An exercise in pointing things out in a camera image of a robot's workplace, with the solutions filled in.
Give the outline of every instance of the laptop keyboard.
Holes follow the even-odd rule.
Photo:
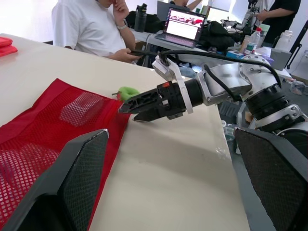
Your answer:
[[[187,46],[187,47],[194,47],[195,43],[184,38],[178,38],[172,35],[164,35],[163,39],[168,42],[177,43],[179,45]]]

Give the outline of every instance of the table surface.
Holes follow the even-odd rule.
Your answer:
[[[56,78],[107,97],[122,86],[142,92],[164,82],[148,68],[0,36],[19,50],[0,58],[0,126]],[[217,107],[172,121],[130,121],[90,230],[250,230]]]
[[[181,45],[178,45],[178,44],[175,44],[175,43],[156,39],[155,34],[150,35],[150,33],[146,33],[146,32],[140,33],[140,32],[136,32],[134,29],[131,29],[131,31],[135,35],[135,39],[137,41],[145,42],[146,39],[147,39],[147,42],[150,43],[150,44],[153,44],[153,45],[159,46],[159,47],[164,47],[164,48],[170,49],[170,50],[185,50],[185,51],[206,52],[206,51],[199,49],[199,48],[184,47],[184,46],[181,46]],[[209,57],[204,57],[204,56],[186,55],[186,54],[179,55],[179,58],[183,62],[192,63],[192,64],[198,65],[198,66],[202,66],[204,63],[206,63],[209,67],[214,67],[214,66],[217,66],[217,65],[223,65],[223,64],[229,64],[230,63],[229,61],[225,61],[225,60],[214,59],[214,58],[209,58]],[[282,71],[276,70],[276,72],[280,77],[291,78],[291,75],[285,69],[282,70]]]

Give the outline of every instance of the man's hand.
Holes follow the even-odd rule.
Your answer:
[[[124,26],[124,19],[129,15],[128,7],[125,0],[115,0],[114,2],[114,17],[117,26]]]
[[[121,62],[125,62],[125,63],[129,63],[129,64],[135,60],[140,59],[140,56],[131,55],[129,54],[130,52],[131,51],[128,48],[122,49],[122,50],[117,51],[115,54],[108,56],[108,58],[118,60]]]
[[[261,13],[257,14],[257,19],[261,22],[267,19],[268,17],[269,17],[269,12],[266,10],[262,10]]]

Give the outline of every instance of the laptop screen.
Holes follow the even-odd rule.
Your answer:
[[[165,32],[187,39],[199,40],[205,18],[193,12],[169,9]]]

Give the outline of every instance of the laptop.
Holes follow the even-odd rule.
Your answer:
[[[173,9],[179,9],[179,10],[183,10],[183,11],[189,11],[190,10],[188,7],[185,7],[185,6],[177,6],[177,5],[174,5],[174,4],[169,4],[169,3],[162,2],[162,1],[157,1],[157,17],[159,18],[160,21],[165,22],[167,20],[170,7],[173,8]]]
[[[205,17],[199,13],[169,8],[164,32],[155,38],[194,48],[200,39]]]

